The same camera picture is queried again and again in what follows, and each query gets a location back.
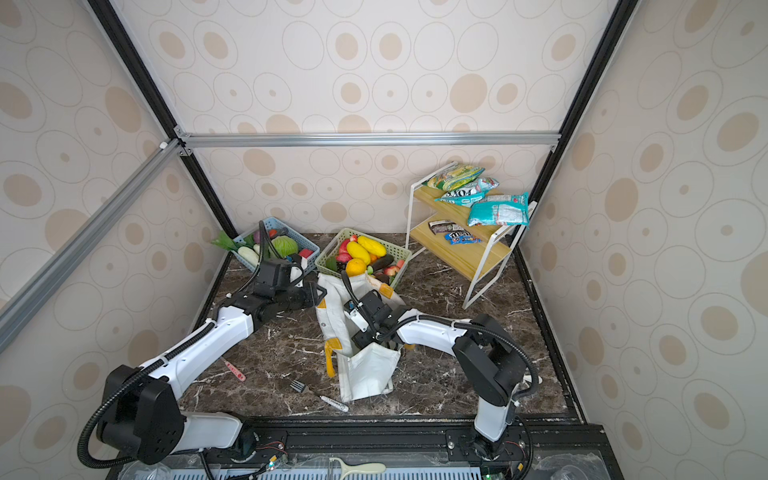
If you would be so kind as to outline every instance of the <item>marble countertop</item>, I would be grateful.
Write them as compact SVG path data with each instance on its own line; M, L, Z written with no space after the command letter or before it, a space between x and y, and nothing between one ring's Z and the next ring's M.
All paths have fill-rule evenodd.
M307 234L320 248L332 234ZM405 234L379 234L378 237L402 245ZM418 244L410 246L417 251ZM214 300L237 290L250 271L233 259ZM526 413L566 412L561 386L552 369L549 353L541 338L531 305L514 264L502 278L463 310L469 285L464 277L425 251L412 262L397 286L406 305L452 318L472 318L487 313L502 324L531 359L544 379L536 395L525 398L518 411ZM224 358L247 377L240 382L223 361L211 365L191 385L180 400L182 409L192 412L227 410L242 415L344 415L309 393L299 394L290 387L298 379L314 392L339 398L338 379L326 374L323 334L314 309L287 313L268 323L232 347ZM403 350L392 376L395 386L388 395L360 399L349 404L349 415L474 415L477 395L453 357L417 346Z

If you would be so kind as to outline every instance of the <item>red apple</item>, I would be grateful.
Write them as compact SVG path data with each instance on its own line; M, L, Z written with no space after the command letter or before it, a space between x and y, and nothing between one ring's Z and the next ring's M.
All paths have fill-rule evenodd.
M339 245L339 253L349 253L346 251L346 245L350 242L350 240L344 240L341 245Z

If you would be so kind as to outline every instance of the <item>wooden shelf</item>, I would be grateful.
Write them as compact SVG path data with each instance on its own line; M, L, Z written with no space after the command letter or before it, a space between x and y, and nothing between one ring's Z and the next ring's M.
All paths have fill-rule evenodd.
M416 200L420 200L424 202L430 208L437 210L437 214L433 215L432 218L429 219L429 221L450 220L458 225L462 225L469 233L471 233L477 238L482 239L483 242L490 241L491 235L496 230L498 230L500 226L499 225L477 225L475 227L468 227L467 220L469 219L469 207L462 207L460 205L449 204L446 202L435 202L435 198L442 197L444 193L445 192L443 190L438 190L436 188L419 187L413 192L413 197ZM501 192L498 192L496 190L491 190L490 192L488 192L489 195L496 195L500 193ZM429 228L427 228L427 232L430 235L432 235L432 232L429 231Z
M448 205L443 202L434 202L435 204L442 204L447 205L451 208L462 208L464 210L469 211L467 207L457 207L454 205ZM461 275L466 277L469 281L472 281L472 279L475 276L475 271L477 270L478 265L480 264L480 259L482 258L482 254L485 251L485 247L488 245L488 240L483 239L480 243L469 243L465 245L451 245L450 242L448 242L445 239L445 234L438 234L435 235L432 233L432 231L429 229L429 222L435 221L435 220L445 220L445 215L442 214L440 211L438 213L432 215L430 218L425 220L424 222L421 222L418 226L416 226L413 230L411 230L411 237L419 242L421 245L427 248L430 252L437 255L440 260L446 262L449 266L456 269ZM450 220L455 221L456 223L460 223L453 218L450 218ZM472 232L474 235L478 235L474 230L477 229L468 229ZM488 259L485 261L485 265L483 266L480 278L482 278L486 273L488 273L493 267L497 266L499 262L501 262L504 257L509 254L509 248L507 248L502 243L496 243L491 248L491 251L488 253Z

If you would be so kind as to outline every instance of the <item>fork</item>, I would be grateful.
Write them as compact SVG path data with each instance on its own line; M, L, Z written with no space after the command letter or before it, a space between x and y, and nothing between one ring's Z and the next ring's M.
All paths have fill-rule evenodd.
M348 406L344 405L341 402L337 402L334 399L330 399L325 395L320 395L319 393L313 392L312 390L306 387L306 383L300 382L299 380L293 380L290 383L290 388L296 390L298 393L304 393L304 392L313 393L315 396L319 397L321 400L323 400L328 405L332 406L334 409L341 410L344 413L347 413L349 411Z

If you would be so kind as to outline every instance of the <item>patterned wallpaper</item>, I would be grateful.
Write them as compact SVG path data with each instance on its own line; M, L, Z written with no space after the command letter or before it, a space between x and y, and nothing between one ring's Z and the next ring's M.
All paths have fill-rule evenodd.
M120 0L196 133L558 130L615 0Z
M0 2L0 307L164 135L89 14Z
M197 149L238 231L264 217L301 232L406 231L411 184L451 161L485 167L505 193L530 192L547 145L455 147L273 147ZM430 209L414 202L414 219Z
M768 472L768 2L645 2L523 251L630 480Z
M77 459L106 375L189 333L225 252L179 160L0 354L0 478L103 478ZM115 450L91 440L92 455Z

